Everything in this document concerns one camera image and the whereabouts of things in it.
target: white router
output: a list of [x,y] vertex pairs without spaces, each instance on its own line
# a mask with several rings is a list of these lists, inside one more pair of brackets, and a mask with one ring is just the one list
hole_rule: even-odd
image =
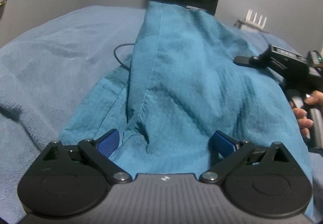
[[255,26],[255,27],[257,27],[257,28],[259,28],[259,29],[261,29],[261,30],[263,30],[263,29],[264,29],[264,26],[265,26],[265,24],[266,24],[266,21],[267,21],[267,17],[265,17],[265,18],[264,18],[263,24],[261,25],[261,20],[262,20],[262,18],[263,18],[263,15],[261,15],[261,16],[259,17],[259,21],[258,21],[258,23],[256,23],[257,15],[258,15],[258,13],[255,13],[255,15],[254,15],[254,19],[253,19],[253,20],[251,20],[252,10],[251,10],[251,9],[249,9],[249,11],[248,11],[248,13],[247,13],[247,16],[246,16],[246,18],[245,18],[245,22],[246,22],[246,23],[248,23],[248,24],[250,24],[250,25],[253,25],[253,26]]

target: finger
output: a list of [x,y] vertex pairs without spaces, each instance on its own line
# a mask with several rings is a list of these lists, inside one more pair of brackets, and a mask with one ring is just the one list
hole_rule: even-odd
[[314,91],[309,98],[306,98],[304,100],[304,102],[309,105],[323,105],[323,93],[319,91]]
[[293,108],[294,115],[297,119],[306,118],[307,112],[301,108]]
[[301,129],[301,135],[304,138],[310,138],[309,129],[308,128]]
[[310,119],[307,118],[301,118],[297,120],[299,128],[303,129],[303,128],[311,128],[314,124],[314,122]]

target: teal cloth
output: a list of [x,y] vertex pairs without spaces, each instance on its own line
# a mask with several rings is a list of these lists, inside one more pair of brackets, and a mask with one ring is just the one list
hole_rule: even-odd
[[[150,2],[130,73],[119,67],[101,79],[60,139],[76,144],[116,128],[121,140],[110,159],[133,177],[198,177],[217,161],[209,140],[221,130],[257,145],[281,141],[312,181],[297,120],[270,71],[233,63],[237,55],[257,54],[203,11]],[[312,211],[311,203],[306,214]]]

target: fingernail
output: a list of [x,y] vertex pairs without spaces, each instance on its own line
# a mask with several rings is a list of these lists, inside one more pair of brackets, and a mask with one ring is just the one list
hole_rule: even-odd
[[309,104],[310,102],[312,102],[313,101],[313,97],[309,97],[309,98],[306,98],[305,100],[304,100],[304,102],[305,103],[307,103],[307,104]]

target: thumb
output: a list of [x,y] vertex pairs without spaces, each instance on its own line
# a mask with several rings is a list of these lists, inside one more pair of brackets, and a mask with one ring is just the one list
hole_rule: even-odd
[[308,105],[323,105],[323,93],[319,91],[314,91],[309,98],[304,100]]

